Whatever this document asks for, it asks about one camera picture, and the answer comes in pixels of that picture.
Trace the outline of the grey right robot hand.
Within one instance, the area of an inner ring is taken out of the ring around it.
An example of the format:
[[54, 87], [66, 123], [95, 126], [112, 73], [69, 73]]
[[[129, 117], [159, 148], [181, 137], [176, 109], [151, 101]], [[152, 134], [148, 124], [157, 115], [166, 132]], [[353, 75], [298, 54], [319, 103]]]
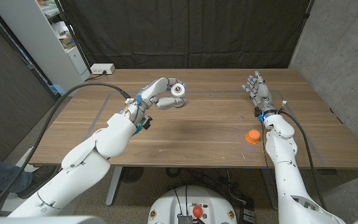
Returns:
[[242, 85], [242, 88], [249, 94], [254, 104], [255, 117], [270, 116], [275, 113], [272, 94], [258, 70], [254, 72], [254, 75], [249, 75], [247, 83]]

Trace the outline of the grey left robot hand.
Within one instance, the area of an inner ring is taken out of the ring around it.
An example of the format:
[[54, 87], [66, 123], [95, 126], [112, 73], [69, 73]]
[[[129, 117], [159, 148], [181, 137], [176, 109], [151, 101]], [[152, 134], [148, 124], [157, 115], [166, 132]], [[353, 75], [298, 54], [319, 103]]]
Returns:
[[183, 106], [186, 101], [185, 90], [186, 84], [177, 78], [162, 77], [152, 81], [128, 104], [129, 120], [138, 126], [152, 105], [159, 110]]

